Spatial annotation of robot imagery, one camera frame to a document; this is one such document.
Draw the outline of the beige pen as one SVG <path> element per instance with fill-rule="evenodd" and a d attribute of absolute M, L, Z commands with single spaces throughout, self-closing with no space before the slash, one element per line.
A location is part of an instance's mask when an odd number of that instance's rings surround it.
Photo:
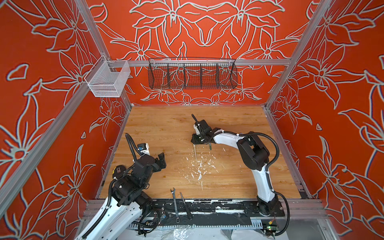
<path fill-rule="evenodd" d="M 196 149 L 196 145 L 193 144 L 193 148 L 194 148 L 194 156 L 195 156 L 195 160 L 197 161 L 197 149 Z"/>

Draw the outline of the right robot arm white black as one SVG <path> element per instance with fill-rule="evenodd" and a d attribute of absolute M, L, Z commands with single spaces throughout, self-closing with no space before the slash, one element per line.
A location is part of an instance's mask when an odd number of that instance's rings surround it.
<path fill-rule="evenodd" d="M 257 213 L 262 217 L 275 215 L 275 210 L 280 207 L 282 198 L 286 205 L 286 223 L 280 230 L 277 224 L 270 221 L 262 227 L 261 233 L 274 240 L 283 235 L 289 226 L 291 211 L 287 198 L 275 191 L 270 177 L 269 167 L 275 163 L 280 155 L 280 149 L 277 142 L 264 133 L 248 132 L 246 134 L 225 131 L 220 128 L 211 128 L 205 120 L 198 121 L 195 115 L 192 115 L 195 123 L 193 125 L 196 131 L 192 134 L 191 142 L 193 145 L 211 145 L 222 144 L 239 150 L 241 158 L 254 176 L 257 185 L 257 201 L 245 202 L 245 213 Z"/>

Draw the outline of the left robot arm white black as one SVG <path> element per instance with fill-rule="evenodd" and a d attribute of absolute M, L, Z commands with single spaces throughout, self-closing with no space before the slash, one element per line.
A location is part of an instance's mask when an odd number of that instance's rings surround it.
<path fill-rule="evenodd" d="M 77 236 L 78 240 L 116 240 L 131 224 L 139 235 L 154 231 L 165 218 L 165 211 L 153 207 L 153 200 L 144 191 L 150 186 L 153 173 L 165 169 L 164 153 L 154 158 L 146 143 L 135 144 L 125 134 L 133 164 L 117 166 L 108 187 L 108 197 L 88 225 Z"/>

